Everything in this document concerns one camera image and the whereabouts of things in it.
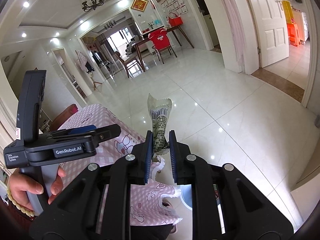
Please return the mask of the person's left hand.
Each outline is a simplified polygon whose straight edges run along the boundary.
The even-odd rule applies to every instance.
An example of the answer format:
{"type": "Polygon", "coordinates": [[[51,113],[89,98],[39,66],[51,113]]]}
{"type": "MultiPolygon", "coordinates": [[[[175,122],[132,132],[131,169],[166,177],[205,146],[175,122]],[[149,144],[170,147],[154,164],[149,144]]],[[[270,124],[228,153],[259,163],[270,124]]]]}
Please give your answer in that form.
{"type": "MultiPolygon", "coordinates": [[[[48,204],[51,204],[53,200],[62,192],[63,182],[62,179],[66,176],[66,172],[61,166],[57,171],[56,180],[50,187],[52,195],[49,197],[48,204]]],[[[29,211],[33,211],[32,204],[27,196],[27,193],[43,194],[43,187],[40,183],[29,178],[26,175],[20,173],[20,169],[17,168],[9,178],[8,187],[11,192],[12,198],[16,203],[24,207],[29,211]]]]}

